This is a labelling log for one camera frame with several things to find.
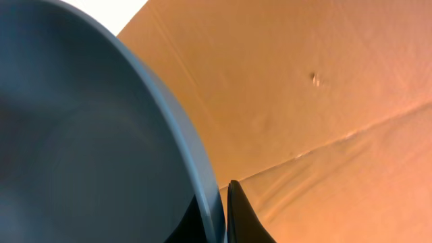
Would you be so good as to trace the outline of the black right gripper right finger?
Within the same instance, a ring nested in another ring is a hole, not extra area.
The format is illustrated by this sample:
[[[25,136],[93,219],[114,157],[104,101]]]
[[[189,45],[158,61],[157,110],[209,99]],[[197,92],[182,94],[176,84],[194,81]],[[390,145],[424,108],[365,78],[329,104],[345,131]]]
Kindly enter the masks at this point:
[[[254,212],[239,181],[227,190],[227,241],[229,243],[275,243]]]

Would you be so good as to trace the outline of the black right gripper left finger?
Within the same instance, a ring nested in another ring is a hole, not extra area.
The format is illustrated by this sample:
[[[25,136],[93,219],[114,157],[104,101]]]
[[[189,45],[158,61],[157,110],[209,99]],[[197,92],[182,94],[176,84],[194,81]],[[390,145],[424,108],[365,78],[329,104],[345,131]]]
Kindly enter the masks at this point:
[[[207,243],[200,209],[194,196],[182,220],[164,243]]]

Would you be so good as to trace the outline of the dark blue plate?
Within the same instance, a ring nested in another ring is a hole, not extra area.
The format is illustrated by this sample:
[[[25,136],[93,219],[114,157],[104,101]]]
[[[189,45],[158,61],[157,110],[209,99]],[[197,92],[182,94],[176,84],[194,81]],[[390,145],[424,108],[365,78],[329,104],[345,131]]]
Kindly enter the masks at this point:
[[[196,197],[225,242],[199,135],[159,77],[63,1],[1,2],[1,241],[164,242]]]

